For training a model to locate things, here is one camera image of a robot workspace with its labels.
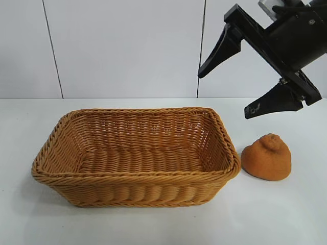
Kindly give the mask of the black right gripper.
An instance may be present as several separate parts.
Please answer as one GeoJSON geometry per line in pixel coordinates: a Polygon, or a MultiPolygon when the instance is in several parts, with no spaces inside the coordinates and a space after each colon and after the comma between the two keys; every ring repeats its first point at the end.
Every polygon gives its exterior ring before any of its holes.
{"type": "Polygon", "coordinates": [[[326,4],[273,6],[280,17],[263,29],[239,5],[225,15],[224,29],[198,70],[204,78],[219,64],[241,51],[242,38],[281,76],[265,95],[244,108],[246,119],[265,114],[298,111],[321,100],[319,90],[302,68],[326,53],[326,4]]]}

